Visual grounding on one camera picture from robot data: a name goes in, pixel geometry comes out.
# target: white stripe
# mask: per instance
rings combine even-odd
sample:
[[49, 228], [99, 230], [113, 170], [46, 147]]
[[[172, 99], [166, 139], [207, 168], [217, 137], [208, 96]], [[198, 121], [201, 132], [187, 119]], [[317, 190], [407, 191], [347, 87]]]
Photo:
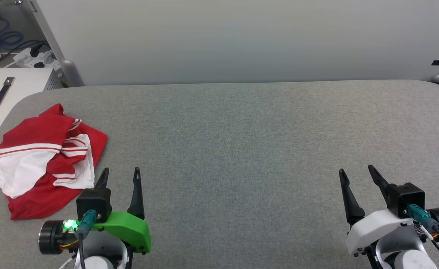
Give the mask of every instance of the white stripe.
[[67, 157], [74, 157], [74, 156], [80, 156], [80, 155], [86, 155], [87, 151], [61, 151], [63, 155], [66, 155]]
[[56, 178], [69, 177], [75, 179], [75, 174], [52, 174]]
[[26, 150], [21, 150], [21, 151], [14, 151], [14, 152], [10, 152], [10, 153], [3, 153], [0, 155], [0, 157], [7, 157], [7, 156], [12, 156], [12, 155], [16, 155], [16, 154], [23, 154], [23, 153], [28, 153], [28, 152], [53, 152], [55, 154], [59, 153], [59, 150], [56, 149], [43, 149], [43, 148], [36, 148], [36, 149], [26, 149]]
[[56, 181], [54, 181], [54, 186], [64, 186], [67, 187], [65, 184], [69, 185], [69, 184], [77, 184], [77, 180], [76, 179], [57, 179]]
[[80, 138], [69, 138], [69, 139], [66, 139], [64, 143], [72, 143], [72, 144], [75, 144], [76, 146], [82, 146], [82, 147], [87, 145], [87, 143], [85, 143]]
[[64, 147], [62, 147], [60, 149], [60, 151], [81, 151], [81, 150], [87, 151], [88, 147], [87, 146], [75, 146], [73, 148], [64, 148]]
[[77, 128], [81, 122], [82, 122], [82, 120], [75, 119], [75, 121], [73, 122], [72, 127], [69, 129], [69, 131], [72, 131], [73, 129]]
[[28, 145], [17, 145], [17, 146], [12, 146], [10, 148], [0, 148], [0, 154], [14, 150], [30, 149], [30, 148], [55, 148], [58, 149], [57, 150], [58, 153], [59, 150], [62, 148], [62, 145], [51, 144], [51, 143], [32, 143]]

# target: blue cable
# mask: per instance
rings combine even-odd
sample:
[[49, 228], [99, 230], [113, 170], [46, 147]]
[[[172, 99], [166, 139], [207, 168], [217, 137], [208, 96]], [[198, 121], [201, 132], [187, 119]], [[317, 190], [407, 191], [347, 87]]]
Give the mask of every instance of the blue cable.
[[[14, 48], [16, 45], [18, 45], [22, 42], [22, 40], [24, 39], [24, 35], [21, 32], [17, 32], [17, 31], [4, 32], [8, 29], [10, 23], [8, 20], [3, 19], [3, 18], [0, 18], [0, 21], [4, 22], [6, 24], [2, 29], [0, 29], [0, 49], [10, 51], [12, 48]], [[41, 42], [37, 41], [37, 42], [34, 42], [30, 45], [19, 47], [18, 49], [25, 49], [25, 48], [28, 48], [30, 46], [34, 46], [36, 44], [40, 44], [43, 42], [44, 41], [41, 41]]]

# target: red and white cloth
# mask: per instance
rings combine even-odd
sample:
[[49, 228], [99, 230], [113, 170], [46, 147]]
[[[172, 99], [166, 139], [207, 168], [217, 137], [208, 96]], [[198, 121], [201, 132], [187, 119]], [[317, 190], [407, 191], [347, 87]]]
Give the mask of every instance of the red and white cloth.
[[104, 133], [64, 115], [60, 104], [8, 131], [0, 144], [0, 187], [11, 219], [50, 216], [93, 188], [106, 141]]

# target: gray fabric tabletop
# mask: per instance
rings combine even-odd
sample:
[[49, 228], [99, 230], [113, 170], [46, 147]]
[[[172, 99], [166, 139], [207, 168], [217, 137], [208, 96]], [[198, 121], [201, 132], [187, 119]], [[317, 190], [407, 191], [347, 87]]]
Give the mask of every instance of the gray fabric tabletop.
[[[369, 268], [349, 256], [344, 168], [366, 213], [385, 209], [368, 174], [426, 191], [439, 207], [439, 86], [414, 80], [98, 86], [51, 90], [11, 111], [2, 135], [61, 103], [109, 138], [114, 211], [141, 168], [152, 250], [133, 268]], [[47, 219], [75, 218], [75, 200]], [[46, 219], [11, 221], [0, 190], [0, 269], [60, 267]], [[439, 266], [439, 254], [426, 243]]]

